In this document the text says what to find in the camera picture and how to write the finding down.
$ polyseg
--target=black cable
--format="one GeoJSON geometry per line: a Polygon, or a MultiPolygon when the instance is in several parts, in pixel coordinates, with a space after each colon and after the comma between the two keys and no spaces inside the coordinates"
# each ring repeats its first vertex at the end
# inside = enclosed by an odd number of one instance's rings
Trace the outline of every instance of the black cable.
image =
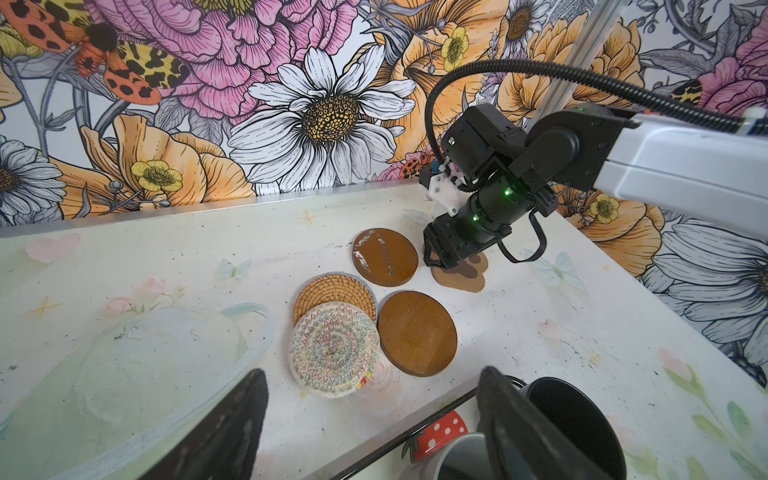
{"type": "MultiPolygon", "coordinates": [[[[440,151],[435,138],[435,126],[432,123],[432,112],[435,108],[440,93],[454,81],[468,77],[469,75],[508,72],[544,75],[545,77],[558,78],[560,80],[572,81],[587,87],[597,88],[608,94],[616,95],[624,100],[650,108],[662,115],[676,118],[690,124],[709,128],[717,131],[733,133],[741,128],[744,119],[732,117],[730,115],[717,112],[705,111],[700,108],[682,104],[677,100],[663,97],[642,87],[632,85],[626,81],[598,74],[583,68],[571,67],[569,65],[560,65],[556,63],[536,60],[518,60],[515,58],[500,58],[496,60],[476,61],[452,70],[446,76],[437,82],[435,87],[429,92],[427,103],[424,108],[424,123],[426,126],[427,139],[432,146],[432,152],[435,154],[435,160],[440,164],[445,163],[445,158],[440,151]]],[[[766,120],[760,119],[755,122],[749,132],[751,135],[768,135],[768,125],[766,120]]]]}
{"type": "Polygon", "coordinates": [[[534,216],[535,213],[535,210],[531,210],[531,213],[528,215],[528,219],[531,221],[534,232],[536,232],[536,237],[538,237],[538,249],[536,249],[536,251],[530,257],[526,258],[525,260],[516,259],[511,253],[509,253],[507,247],[504,246],[502,238],[496,237],[496,244],[498,245],[498,249],[501,250],[504,256],[507,257],[507,260],[512,263],[535,262],[539,259],[539,257],[541,257],[541,255],[544,254],[544,250],[547,249],[547,237],[544,235],[544,229],[542,229],[541,225],[538,224],[538,220],[536,220],[536,217],[534,216]]]}

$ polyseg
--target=gold star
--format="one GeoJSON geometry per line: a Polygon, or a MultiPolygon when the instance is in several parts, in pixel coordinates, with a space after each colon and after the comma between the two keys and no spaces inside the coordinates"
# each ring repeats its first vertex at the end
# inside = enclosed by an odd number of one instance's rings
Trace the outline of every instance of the gold star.
{"type": "Polygon", "coordinates": [[[304,210],[304,216],[299,217],[299,220],[306,220],[307,223],[312,225],[312,219],[317,218],[317,215],[310,215],[310,212],[304,210]]]}
{"type": "Polygon", "coordinates": [[[48,312],[49,310],[53,310],[57,306],[62,306],[62,305],[64,305],[64,304],[63,303],[56,303],[55,305],[48,305],[48,295],[46,295],[45,299],[43,300],[43,303],[40,305],[40,308],[37,308],[37,309],[34,309],[34,310],[29,310],[26,313],[28,315],[37,316],[36,320],[37,321],[41,321],[41,320],[43,320],[43,316],[45,315],[46,312],[48,312]]]}

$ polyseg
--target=white table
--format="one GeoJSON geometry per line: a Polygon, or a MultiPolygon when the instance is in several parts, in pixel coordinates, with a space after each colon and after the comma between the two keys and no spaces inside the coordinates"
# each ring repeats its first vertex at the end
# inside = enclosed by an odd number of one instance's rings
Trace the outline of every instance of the white table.
{"type": "MultiPolygon", "coordinates": [[[[280,202],[261,198],[236,208],[129,221],[112,217],[110,223],[0,239],[0,419],[19,408],[75,346],[114,322],[105,319],[108,299],[127,296],[155,277],[167,288],[186,283],[181,306],[219,311],[256,302],[271,312],[274,334],[260,340],[268,349],[257,362],[266,372],[270,400],[254,478],[328,477],[393,438],[409,414],[434,411],[469,390],[468,381],[485,365],[529,382],[557,376],[585,392],[633,455],[627,457],[630,478],[644,473],[688,478],[689,465],[696,468],[689,457],[709,478],[750,478],[731,451],[743,465],[747,460],[739,455],[768,471],[765,392],[557,214],[541,220],[549,240],[544,258],[555,263],[560,252],[568,253],[586,290],[566,282],[547,286],[536,266],[513,265],[497,247],[486,252],[490,267],[480,293],[440,286],[420,263],[404,286],[370,287],[379,306],[391,293],[418,290],[451,313],[458,350],[449,367],[429,378],[390,369],[343,399],[307,395],[290,375],[286,354],[300,287],[326,272],[356,274],[351,243],[366,228],[399,231],[421,252],[422,226],[403,211],[432,212],[415,184],[336,190],[340,194],[280,202]],[[33,240],[71,233],[79,235],[79,244],[53,263],[25,253],[33,240]],[[252,261],[247,278],[222,280],[217,273],[222,260],[234,266],[252,261]],[[670,379],[660,349],[695,370],[706,396],[688,393],[670,379]],[[743,438],[729,420],[732,401],[750,421],[741,429],[743,438]],[[692,415],[702,415],[696,417],[698,426],[692,415]],[[709,435],[703,432],[707,428],[709,435]]],[[[526,219],[505,244],[515,255],[535,249],[526,219]]],[[[667,363],[690,375],[682,364],[667,363]]],[[[0,440],[0,452],[3,448],[0,440]]]]}

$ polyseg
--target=worn wooden coaster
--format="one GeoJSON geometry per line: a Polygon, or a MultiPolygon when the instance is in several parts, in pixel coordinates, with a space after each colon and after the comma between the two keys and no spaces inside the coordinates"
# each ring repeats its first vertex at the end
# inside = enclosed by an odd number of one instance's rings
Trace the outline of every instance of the worn wooden coaster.
{"type": "Polygon", "coordinates": [[[396,293],[386,301],[379,312],[379,336],[389,361],[414,376],[441,372],[458,345],[451,316],[419,292],[396,293]]]}
{"type": "Polygon", "coordinates": [[[314,279],[301,290],[293,304],[293,325],[314,307],[328,302],[351,303],[376,322],[376,299],[365,284],[353,276],[332,273],[314,279]]]}
{"type": "Polygon", "coordinates": [[[484,253],[473,255],[459,262],[458,266],[444,269],[432,268],[435,282],[448,288],[477,293],[485,288],[483,272],[488,269],[488,258],[484,253]]]}
{"type": "Polygon", "coordinates": [[[352,249],[355,268],[366,280],[381,286],[400,286],[413,277],[419,255],[400,233],[386,228],[362,232],[352,249]]]}

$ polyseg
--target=round wooden coaster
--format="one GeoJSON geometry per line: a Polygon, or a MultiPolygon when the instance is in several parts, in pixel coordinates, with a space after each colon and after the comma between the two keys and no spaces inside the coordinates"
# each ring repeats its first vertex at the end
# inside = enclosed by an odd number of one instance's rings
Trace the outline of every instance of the round wooden coaster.
{"type": "Polygon", "coordinates": [[[328,302],[351,303],[376,322],[376,299],[368,287],[353,276],[332,273],[314,279],[301,290],[293,304],[293,325],[314,307],[328,302]]]}
{"type": "Polygon", "coordinates": [[[400,286],[419,266],[419,255],[400,233],[386,228],[366,230],[357,236],[352,261],[360,275],[381,286],[400,286]]]}
{"type": "Polygon", "coordinates": [[[293,327],[288,357],[293,377],[310,392],[338,398],[361,389],[379,356],[379,334],[371,319],[349,303],[328,302],[307,312],[293,327]]]}
{"type": "Polygon", "coordinates": [[[432,376],[453,360],[458,339],[451,316],[437,300],[401,292],[379,312],[379,337],[389,361],[414,376],[432,376]]]}

